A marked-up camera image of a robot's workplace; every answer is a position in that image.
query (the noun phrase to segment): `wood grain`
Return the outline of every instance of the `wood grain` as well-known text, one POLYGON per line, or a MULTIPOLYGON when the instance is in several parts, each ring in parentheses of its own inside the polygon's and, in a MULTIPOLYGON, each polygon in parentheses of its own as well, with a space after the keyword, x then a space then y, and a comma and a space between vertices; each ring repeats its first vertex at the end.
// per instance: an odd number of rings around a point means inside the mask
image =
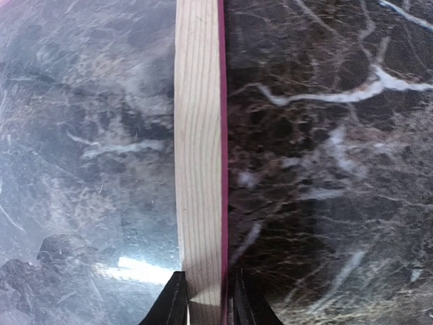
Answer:
POLYGON ((217 325, 221 297, 221 74, 217 0, 178 0, 175 169, 191 324, 217 325))

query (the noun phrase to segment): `polished stone tabletop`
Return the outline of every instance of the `polished stone tabletop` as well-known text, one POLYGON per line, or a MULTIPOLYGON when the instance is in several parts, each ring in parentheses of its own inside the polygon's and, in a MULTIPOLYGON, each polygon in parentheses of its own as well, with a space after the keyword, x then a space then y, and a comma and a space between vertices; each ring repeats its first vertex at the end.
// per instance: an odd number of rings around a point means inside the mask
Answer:
POLYGON ((229 239, 284 324, 433 324, 433 2, 228 1, 229 239))
POLYGON ((0 324, 136 325, 179 269, 175 2, 0 7, 0 324))

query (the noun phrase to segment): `wooden stick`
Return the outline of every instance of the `wooden stick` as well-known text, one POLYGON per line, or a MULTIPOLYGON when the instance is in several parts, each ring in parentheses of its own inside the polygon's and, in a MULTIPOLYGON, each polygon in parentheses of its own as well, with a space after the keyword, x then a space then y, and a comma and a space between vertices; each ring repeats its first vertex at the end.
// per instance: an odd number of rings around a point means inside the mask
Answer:
POLYGON ((217 325, 221 300, 221 100, 217 0, 178 0, 175 170, 191 324, 217 325))

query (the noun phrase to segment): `glossy surface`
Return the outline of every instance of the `glossy surface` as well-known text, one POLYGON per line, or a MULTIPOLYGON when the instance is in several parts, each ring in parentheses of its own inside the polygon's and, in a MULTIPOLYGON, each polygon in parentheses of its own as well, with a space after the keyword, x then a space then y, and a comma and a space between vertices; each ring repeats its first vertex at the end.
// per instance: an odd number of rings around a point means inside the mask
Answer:
POLYGON ((136 325, 179 269, 174 1, 0 9, 0 324, 136 325))
POLYGON ((284 324, 431 324, 433 2, 226 20, 232 263, 284 324))

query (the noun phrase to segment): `marble surface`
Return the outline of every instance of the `marble surface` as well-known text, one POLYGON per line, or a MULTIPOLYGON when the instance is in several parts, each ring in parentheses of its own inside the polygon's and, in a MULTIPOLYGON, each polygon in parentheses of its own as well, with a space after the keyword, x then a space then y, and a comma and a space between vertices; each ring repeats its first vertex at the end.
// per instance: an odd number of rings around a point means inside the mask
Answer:
POLYGON ((433 1, 228 1, 229 240, 284 324, 433 324, 433 1))
POLYGON ((179 269, 174 32, 171 0, 1 7, 0 324, 136 325, 179 269))

